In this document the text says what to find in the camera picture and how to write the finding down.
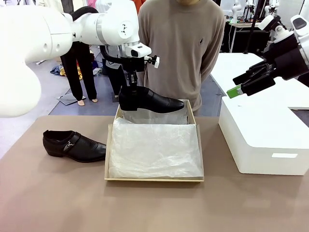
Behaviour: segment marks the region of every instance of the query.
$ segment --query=black pants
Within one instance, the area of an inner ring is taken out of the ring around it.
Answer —
[[[76,100],[83,98],[83,90],[77,71],[76,60],[82,72],[84,85],[90,100],[97,98],[97,91],[92,72],[92,59],[89,46],[81,42],[73,42],[67,54],[61,56],[62,65],[71,87],[71,91]]]
[[[106,66],[106,71],[114,94],[119,95],[121,86],[126,86],[126,77],[122,67],[120,66],[119,69],[112,69]]]

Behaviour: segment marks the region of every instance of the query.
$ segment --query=brown table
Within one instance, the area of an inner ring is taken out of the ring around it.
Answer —
[[[46,130],[105,142],[111,116],[39,118],[0,160],[1,232],[308,232],[309,176],[238,172],[218,118],[200,117],[205,182],[106,182],[104,162],[48,156]]]

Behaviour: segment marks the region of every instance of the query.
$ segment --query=black shoe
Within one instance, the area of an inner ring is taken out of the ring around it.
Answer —
[[[152,90],[137,86],[122,87],[119,94],[119,105],[124,111],[136,111],[138,108],[156,113],[170,113],[184,108],[184,103],[173,98],[166,98]]]
[[[45,131],[43,146],[50,156],[66,156],[77,162],[88,163],[105,159],[105,144],[88,139],[71,130]]]

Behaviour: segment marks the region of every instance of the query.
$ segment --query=white storage box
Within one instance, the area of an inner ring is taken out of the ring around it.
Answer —
[[[183,100],[185,107],[187,108],[187,124],[195,124],[195,119],[192,113],[192,109],[188,100]],[[123,117],[123,111],[118,107],[115,119]],[[201,158],[201,168],[203,169],[203,158],[202,158],[202,147],[200,142],[200,133],[197,125],[197,139],[198,139],[198,148]],[[112,125],[109,125],[109,133],[107,140],[107,149],[106,149],[106,160],[105,160],[105,180],[122,180],[122,181],[171,181],[171,182],[203,182],[204,177],[182,177],[182,178],[111,178],[109,177],[109,167],[110,167],[110,155],[112,147]]]
[[[287,107],[222,98],[219,125],[241,173],[304,175],[309,128]]]

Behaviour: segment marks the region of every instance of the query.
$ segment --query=white tissue paper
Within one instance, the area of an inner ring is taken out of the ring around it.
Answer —
[[[186,101],[183,109],[166,114],[159,114],[146,109],[137,109],[137,111],[123,111],[123,118],[137,124],[187,124]]]
[[[195,124],[114,121],[110,178],[203,177]]]

